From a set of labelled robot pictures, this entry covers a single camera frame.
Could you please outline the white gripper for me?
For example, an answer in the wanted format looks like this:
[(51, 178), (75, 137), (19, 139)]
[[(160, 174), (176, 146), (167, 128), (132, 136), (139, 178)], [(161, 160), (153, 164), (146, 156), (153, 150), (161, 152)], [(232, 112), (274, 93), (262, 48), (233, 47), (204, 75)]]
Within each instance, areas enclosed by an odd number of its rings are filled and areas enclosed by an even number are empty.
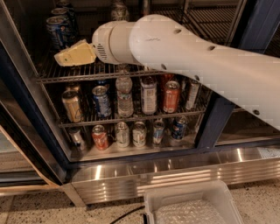
[(93, 63), (97, 56), (103, 63), (116, 63), (117, 60), (110, 49), (110, 36), (116, 25), (116, 21), (111, 21), (99, 26), (92, 36), (93, 45), (85, 39), (80, 40), (56, 53), (56, 62), (61, 67), (81, 66)]

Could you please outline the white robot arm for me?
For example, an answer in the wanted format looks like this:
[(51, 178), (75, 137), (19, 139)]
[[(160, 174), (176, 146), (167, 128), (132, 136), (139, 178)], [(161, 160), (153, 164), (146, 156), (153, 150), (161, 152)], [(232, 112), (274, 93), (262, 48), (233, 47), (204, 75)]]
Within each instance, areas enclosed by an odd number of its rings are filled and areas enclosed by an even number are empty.
[(62, 67), (98, 59), (182, 74), (280, 130), (279, 58), (216, 45), (165, 16), (108, 22), (91, 43), (81, 40), (54, 58)]

